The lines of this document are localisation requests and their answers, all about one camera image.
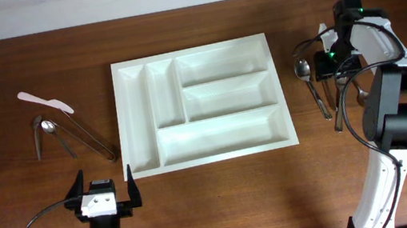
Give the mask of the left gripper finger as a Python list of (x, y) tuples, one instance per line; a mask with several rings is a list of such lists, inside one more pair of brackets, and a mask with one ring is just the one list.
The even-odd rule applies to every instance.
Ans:
[(69, 192), (66, 194), (65, 199), (78, 198), (84, 192), (84, 177), (82, 170), (78, 170), (78, 174), (74, 180), (73, 185), (70, 187)]
[(135, 179), (133, 177), (130, 165), (126, 165), (126, 173), (127, 173), (127, 190), (128, 195), (130, 197), (131, 206), (133, 208), (140, 207), (142, 205), (142, 196), (140, 195), (140, 190), (138, 189), (137, 184), (135, 183)]

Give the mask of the large steel fork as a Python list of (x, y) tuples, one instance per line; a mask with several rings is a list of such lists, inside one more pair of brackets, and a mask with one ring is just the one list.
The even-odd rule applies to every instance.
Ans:
[(335, 80), (335, 84), (336, 84), (336, 119), (335, 119), (335, 127), (334, 129), (340, 133), (343, 131), (343, 114), (342, 114), (342, 108), (341, 108), (341, 92), (342, 89), (344, 88), (344, 85), (347, 82), (347, 78), (346, 77), (341, 77), (341, 78), (336, 78)]

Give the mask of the large steel spoon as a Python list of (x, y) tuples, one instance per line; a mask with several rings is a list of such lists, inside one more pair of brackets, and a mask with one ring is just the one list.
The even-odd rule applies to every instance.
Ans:
[(326, 108), (326, 105), (321, 99), (320, 94), (318, 94), (317, 90), (314, 88), (313, 83), (310, 79), (311, 68), (309, 67), (309, 63), (304, 58), (303, 59), (297, 58), (294, 62), (293, 69), (296, 76), (300, 80), (305, 82), (305, 84), (308, 86), (311, 94), (313, 95), (314, 100), (317, 103), (317, 106), (319, 107), (319, 110), (321, 111), (322, 116), (328, 121), (331, 120), (333, 118), (333, 115), (331, 115), (331, 113)]

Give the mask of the steel spoon bowl down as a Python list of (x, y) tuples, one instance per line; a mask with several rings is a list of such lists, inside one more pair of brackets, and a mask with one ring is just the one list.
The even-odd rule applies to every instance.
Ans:
[(369, 97), (369, 93), (361, 88), (358, 81), (353, 80), (352, 83), (357, 90), (357, 102), (359, 106), (365, 107), (365, 104), (367, 103), (367, 99)]

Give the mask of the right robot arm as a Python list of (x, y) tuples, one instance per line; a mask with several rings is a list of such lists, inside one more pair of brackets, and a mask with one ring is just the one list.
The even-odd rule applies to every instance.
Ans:
[(348, 89), (371, 71), (373, 81), (363, 105), (362, 135), (369, 149), (362, 196), (346, 228), (396, 228), (395, 213), (407, 177), (407, 48), (392, 30), (383, 9), (361, 0), (339, 0), (334, 24), (321, 24), (315, 37), (323, 49), (314, 55), (315, 78), (336, 84), (337, 131), (356, 135), (346, 112)]

